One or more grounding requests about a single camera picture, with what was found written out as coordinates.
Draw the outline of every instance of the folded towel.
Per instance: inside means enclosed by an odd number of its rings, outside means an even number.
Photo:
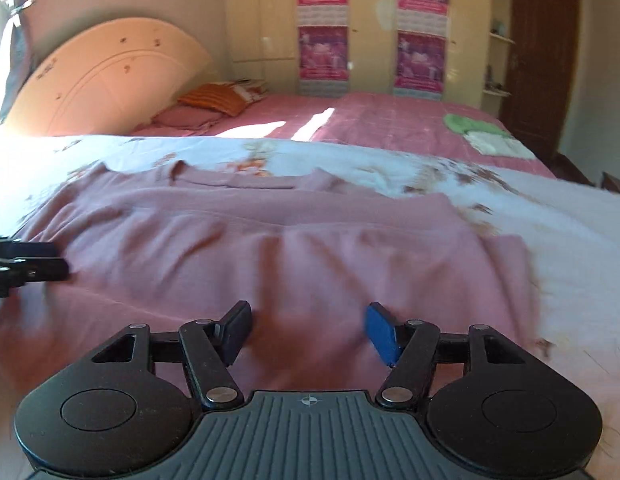
[[[512,156],[514,158],[535,159],[520,140],[514,137],[501,137],[487,132],[467,132],[465,139],[481,155]]]
[[[465,135],[467,132],[485,132],[503,137],[510,137],[510,134],[502,130],[496,124],[487,123],[486,121],[477,121],[469,117],[463,117],[456,114],[448,114],[443,118],[443,123],[450,131],[455,134]]]

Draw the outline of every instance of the metal screw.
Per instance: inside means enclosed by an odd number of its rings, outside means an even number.
[[[231,402],[232,400],[238,397],[238,393],[236,390],[232,388],[226,388],[225,386],[221,386],[219,388],[212,388],[208,390],[205,396],[207,400],[210,402],[216,402],[218,404],[222,404],[224,402]]]
[[[392,386],[391,388],[383,390],[381,397],[388,402],[407,402],[412,398],[412,392],[407,388]]]

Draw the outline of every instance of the round headboard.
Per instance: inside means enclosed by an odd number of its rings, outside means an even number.
[[[3,124],[9,134],[122,134],[181,92],[216,79],[212,58],[170,23],[121,18],[55,50],[28,79]]]

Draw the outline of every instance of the shelf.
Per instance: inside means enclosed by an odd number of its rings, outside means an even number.
[[[506,38],[505,36],[500,36],[498,34],[494,34],[494,32],[490,32],[490,38],[494,38],[495,40],[505,41],[505,43],[514,44],[514,41]]]
[[[510,92],[506,92],[503,90],[488,90],[486,88],[483,89],[483,93],[485,95],[494,95],[494,97],[510,97]]]

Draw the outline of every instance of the pink pillow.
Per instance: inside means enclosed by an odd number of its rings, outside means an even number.
[[[224,117],[223,113],[214,110],[175,104],[155,115],[152,123],[171,128],[197,129],[205,124],[216,122],[222,117]]]

